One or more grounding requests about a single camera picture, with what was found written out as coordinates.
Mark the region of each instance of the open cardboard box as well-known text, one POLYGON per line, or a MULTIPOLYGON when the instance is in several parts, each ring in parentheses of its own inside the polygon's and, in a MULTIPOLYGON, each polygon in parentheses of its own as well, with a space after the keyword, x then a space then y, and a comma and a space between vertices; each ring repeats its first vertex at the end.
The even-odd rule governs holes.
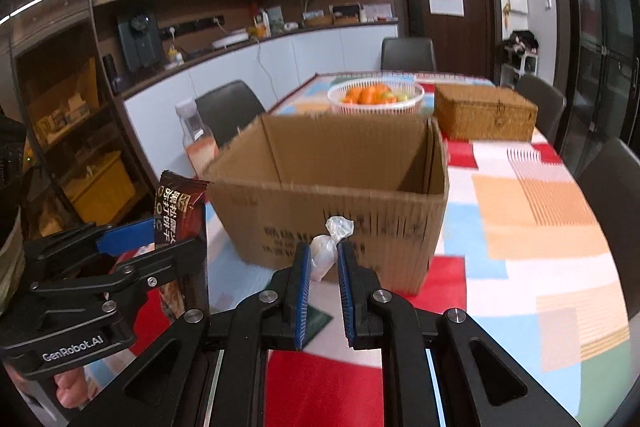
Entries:
POLYGON ((358 262, 384 287, 415 294, 444 218, 446 156, 436 121, 422 116, 263 115, 204 177, 244 261, 290 266, 298 241, 344 216, 358 262))

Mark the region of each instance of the white plastic basket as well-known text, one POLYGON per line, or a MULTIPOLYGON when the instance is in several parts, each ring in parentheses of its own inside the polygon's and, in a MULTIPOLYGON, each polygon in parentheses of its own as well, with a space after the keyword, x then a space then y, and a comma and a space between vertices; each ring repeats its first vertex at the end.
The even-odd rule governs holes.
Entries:
POLYGON ((407 82, 406 80, 394 79, 392 76, 377 76, 348 80, 341 84, 332 86, 327 91, 327 97, 334 112, 345 114, 371 114, 371 113, 393 113, 393 114, 415 114, 422 107, 424 89, 420 84, 407 82), (386 84, 391 91, 397 94, 406 94, 409 99, 405 102, 382 103, 378 105, 360 105, 357 103, 342 103, 342 99, 351 87, 368 87, 374 84, 386 84))

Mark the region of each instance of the human hand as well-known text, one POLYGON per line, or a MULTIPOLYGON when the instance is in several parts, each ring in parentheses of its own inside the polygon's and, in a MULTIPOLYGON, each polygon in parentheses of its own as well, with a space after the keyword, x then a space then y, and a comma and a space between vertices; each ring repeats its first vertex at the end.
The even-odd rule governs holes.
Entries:
POLYGON ((79 407, 89 399, 89 392, 82 367, 55 375, 53 379, 58 386, 56 396, 62 407, 73 409, 74 407, 79 407))

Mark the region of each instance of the gray chair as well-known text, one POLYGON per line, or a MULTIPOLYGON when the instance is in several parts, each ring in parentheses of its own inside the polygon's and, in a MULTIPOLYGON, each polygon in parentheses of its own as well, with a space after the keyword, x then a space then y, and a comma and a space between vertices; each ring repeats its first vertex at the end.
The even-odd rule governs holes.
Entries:
POLYGON ((609 243, 631 318, 640 311, 640 160, 611 138, 577 182, 609 243))
POLYGON ((564 94, 534 74, 523 74, 516 84, 516 92, 538 106, 536 127, 553 144, 558 133, 560 117, 564 113, 564 94))
POLYGON ((242 80, 210 90, 196 99, 196 105, 218 147, 224 147, 256 116, 264 113, 260 100, 242 80))
POLYGON ((388 37, 382 41, 382 71, 436 71, 436 54, 431 39, 388 37))

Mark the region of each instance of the plastic bag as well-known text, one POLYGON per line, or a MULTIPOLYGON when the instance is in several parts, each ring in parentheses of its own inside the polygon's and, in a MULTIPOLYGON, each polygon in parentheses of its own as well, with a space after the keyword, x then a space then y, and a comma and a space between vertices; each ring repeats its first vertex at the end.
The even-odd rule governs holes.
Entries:
POLYGON ((311 241, 311 280, 320 282, 338 260, 336 245, 353 233, 353 221, 342 216, 326 220, 326 229, 331 235, 316 235, 311 241))

